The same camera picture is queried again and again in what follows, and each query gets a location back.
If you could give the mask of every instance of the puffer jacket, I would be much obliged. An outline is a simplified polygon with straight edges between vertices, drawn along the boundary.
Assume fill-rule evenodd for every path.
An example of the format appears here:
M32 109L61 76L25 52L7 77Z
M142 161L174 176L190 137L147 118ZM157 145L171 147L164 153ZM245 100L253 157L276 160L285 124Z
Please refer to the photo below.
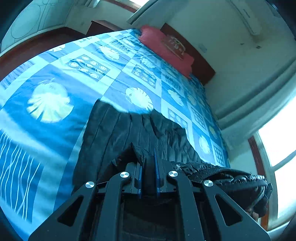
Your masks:
M264 176L205 163L188 142L185 130L156 110L142 115L121 113L99 100L83 137L73 176L74 192L89 180L108 181L125 170L127 160L137 159L145 166L144 178L150 180L144 189L152 195L154 149L190 180L201 183L210 179L244 210L252 208L259 216L265 215L268 200L264 192L268 184Z

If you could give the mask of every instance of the bright window light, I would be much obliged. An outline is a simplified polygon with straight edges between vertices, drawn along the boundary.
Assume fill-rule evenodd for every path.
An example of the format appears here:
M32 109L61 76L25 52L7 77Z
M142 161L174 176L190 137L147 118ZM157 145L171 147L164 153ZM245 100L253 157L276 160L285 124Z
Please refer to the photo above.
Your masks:
M272 166L296 150L296 98L259 130Z
M130 1L132 1L135 4L138 4L140 6L144 6L146 4L146 2L148 2L149 0L130 0Z
M278 192L278 218L291 212L296 205L296 192L291 191L289 183L294 182L296 157L275 171Z

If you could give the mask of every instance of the bed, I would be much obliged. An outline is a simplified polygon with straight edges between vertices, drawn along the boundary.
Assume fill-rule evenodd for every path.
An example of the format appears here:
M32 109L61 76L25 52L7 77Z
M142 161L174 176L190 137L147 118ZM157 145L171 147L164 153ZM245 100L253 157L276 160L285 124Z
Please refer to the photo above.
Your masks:
M129 29L55 47L0 82L0 206L24 240L69 196L97 99L123 112L152 109L185 128L200 157L229 166L205 90Z

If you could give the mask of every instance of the pillowcase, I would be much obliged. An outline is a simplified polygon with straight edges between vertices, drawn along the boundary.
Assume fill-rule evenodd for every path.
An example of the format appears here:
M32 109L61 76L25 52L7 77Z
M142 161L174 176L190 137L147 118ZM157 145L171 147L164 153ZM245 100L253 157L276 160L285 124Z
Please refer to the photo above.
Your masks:
M182 60L184 59L186 49L179 40L173 36L168 35L162 40L162 42L174 55Z
M182 75L190 79L190 74L192 73L191 65L194 62L194 58L189 54L184 54L184 59L180 59L175 54L173 54L162 42L166 38L166 35L159 29L143 26L141 28L142 35L139 40L142 44L150 48L162 59L171 64L176 70L178 70Z

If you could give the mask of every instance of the black metal bracket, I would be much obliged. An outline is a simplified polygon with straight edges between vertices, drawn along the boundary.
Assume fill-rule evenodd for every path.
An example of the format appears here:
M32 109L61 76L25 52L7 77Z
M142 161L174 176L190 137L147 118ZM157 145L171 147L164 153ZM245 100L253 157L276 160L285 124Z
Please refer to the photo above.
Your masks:
M183 171L173 170L169 161L159 158L156 151L154 162L156 198L175 199L179 206L181 231L176 240L270 241L267 232L215 183L190 181ZM121 241L124 200L141 198L142 176L142 166L131 162L125 172L108 182L87 182L32 233L29 241ZM98 202L99 211L95 208ZM82 239L86 229L91 234Z

